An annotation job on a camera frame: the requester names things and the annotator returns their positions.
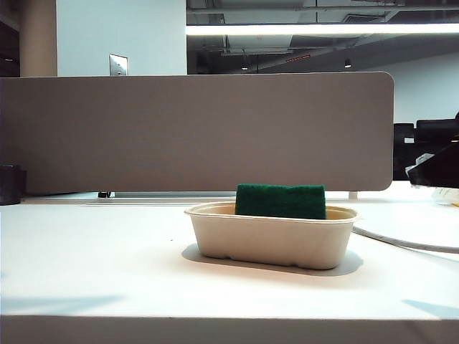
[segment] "container rim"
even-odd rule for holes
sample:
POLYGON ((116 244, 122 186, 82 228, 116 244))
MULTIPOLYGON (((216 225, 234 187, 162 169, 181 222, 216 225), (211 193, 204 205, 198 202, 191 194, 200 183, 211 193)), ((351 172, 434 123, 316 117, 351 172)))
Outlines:
POLYGON ((214 213, 200 213, 197 212, 198 209, 206 208, 209 206, 224 206, 235 204, 235 201, 224 201, 224 202, 207 202, 200 203, 195 206, 192 206, 184 211, 185 214, 190 216, 197 217, 212 217, 218 219, 245 219, 245 220, 271 220, 271 221, 281 221, 281 222, 299 222, 305 224, 348 224, 354 223, 361 219, 360 214, 351 208, 345 208, 343 206, 326 206, 326 209, 338 210, 338 211, 347 211, 354 214, 353 217, 349 219, 337 219, 337 220, 319 220, 319 219, 297 219, 297 218, 288 218, 288 217, 271 217, 271 216, 248 216, 248 215, 232 215, 232 214, 214 214, 214 213))

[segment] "white desk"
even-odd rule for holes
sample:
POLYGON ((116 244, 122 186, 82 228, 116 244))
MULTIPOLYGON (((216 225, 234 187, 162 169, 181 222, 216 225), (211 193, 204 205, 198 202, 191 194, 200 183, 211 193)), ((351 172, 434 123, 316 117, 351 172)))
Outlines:
MULTIPOLYGON (((371 231, 459 246, 459 208, 394 183, 371 231)), ((342 196, 335 193, 329 196, 342 196)), ((332 270, 202 257, 185 205, 95 194, 1 211, 3 343, 454 343, 459 257, 352 234, 332 270)))

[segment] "green sponge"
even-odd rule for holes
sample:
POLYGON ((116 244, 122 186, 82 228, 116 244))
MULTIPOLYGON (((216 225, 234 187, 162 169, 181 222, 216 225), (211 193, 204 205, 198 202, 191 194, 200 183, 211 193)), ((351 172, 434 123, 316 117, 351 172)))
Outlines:
POLYGON ((236 215, 326 218, 323 185, 239 184, 236 215))

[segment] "light switch plate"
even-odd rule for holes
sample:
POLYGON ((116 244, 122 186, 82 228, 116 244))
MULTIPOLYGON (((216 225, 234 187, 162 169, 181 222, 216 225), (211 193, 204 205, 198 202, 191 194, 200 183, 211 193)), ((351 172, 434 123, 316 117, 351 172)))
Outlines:
POLYGON ((128 75, 128 58, 116 54, 110 54, 110 75, 121 77, 128 75))

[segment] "ceiling light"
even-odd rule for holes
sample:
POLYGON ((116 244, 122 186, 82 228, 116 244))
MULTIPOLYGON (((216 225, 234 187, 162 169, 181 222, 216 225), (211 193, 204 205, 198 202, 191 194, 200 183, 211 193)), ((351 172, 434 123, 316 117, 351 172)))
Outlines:
POLYGON ((314 34, 457 34, 459 24, 284 24, 189 25, 188 36, 272 36, 314 34))

